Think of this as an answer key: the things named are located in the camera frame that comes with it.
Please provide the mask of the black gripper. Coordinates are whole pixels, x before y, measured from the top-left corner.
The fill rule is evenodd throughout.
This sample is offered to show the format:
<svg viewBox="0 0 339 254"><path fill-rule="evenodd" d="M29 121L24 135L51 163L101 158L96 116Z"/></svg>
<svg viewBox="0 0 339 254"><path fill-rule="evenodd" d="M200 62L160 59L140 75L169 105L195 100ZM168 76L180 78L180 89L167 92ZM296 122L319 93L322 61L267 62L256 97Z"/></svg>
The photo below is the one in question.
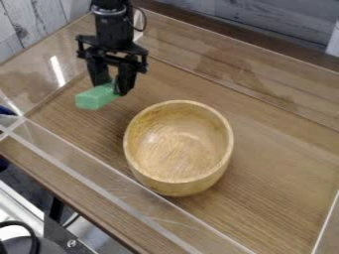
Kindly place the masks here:
<svg viewBox="0 0 339 254"><path fill-rule="evenodd" d="M133 7L92 6L95 34L77 35L77 57L87 62L93 86L111 83L108 66L117 66L113 93L124 96L135 86L136 73L148 71L148 51L133 42Z"/></svg>

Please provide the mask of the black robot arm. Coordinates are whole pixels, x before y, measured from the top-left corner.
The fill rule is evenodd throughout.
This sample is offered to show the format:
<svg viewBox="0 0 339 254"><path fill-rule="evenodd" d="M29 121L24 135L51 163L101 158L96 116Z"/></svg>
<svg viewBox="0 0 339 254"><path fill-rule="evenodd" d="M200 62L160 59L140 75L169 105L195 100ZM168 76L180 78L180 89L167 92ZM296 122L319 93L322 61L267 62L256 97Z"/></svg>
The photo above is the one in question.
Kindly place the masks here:
<svg viewBox="0 0 339 254"><path fill-rule="evenodd" d="M95 34L77 35L77 57L85 61L91 83L112 83L112 91L124 96L135 86L136 76L148 71L148 50L133 42L131 0L91 0Z"/></svg>

